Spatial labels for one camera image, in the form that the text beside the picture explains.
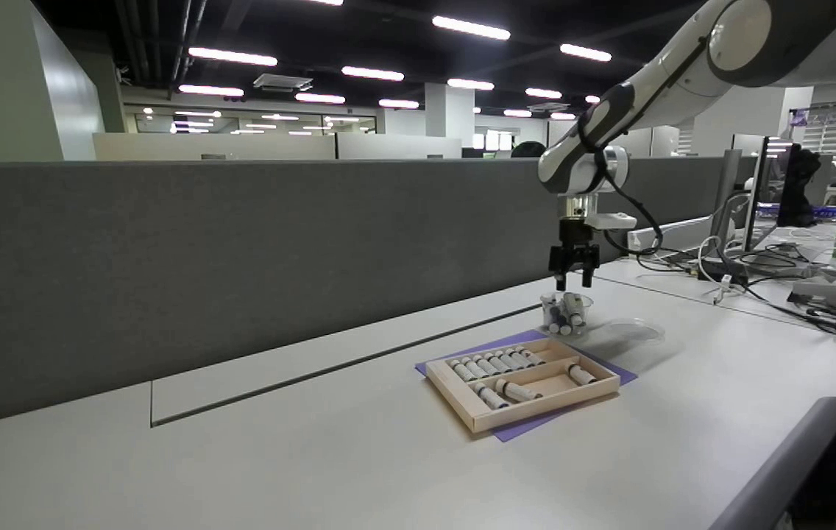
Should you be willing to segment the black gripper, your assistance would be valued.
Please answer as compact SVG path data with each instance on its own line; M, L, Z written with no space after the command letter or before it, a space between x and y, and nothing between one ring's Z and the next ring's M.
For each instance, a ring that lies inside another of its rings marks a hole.
M559 222L559 241L551 247L548 270L557 290L567 290L567 273L579 270L579 284L591 287L600 264L600 247L594 244L594 231L585 222Z

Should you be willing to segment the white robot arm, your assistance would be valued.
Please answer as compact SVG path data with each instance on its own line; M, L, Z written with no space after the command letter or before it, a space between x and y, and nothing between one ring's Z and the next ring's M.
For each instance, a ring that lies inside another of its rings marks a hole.
M836 86L836 0L707 0L538 157L538 184L585 198L612 163L623 172L623 132L690 120L729 88L785 86Z

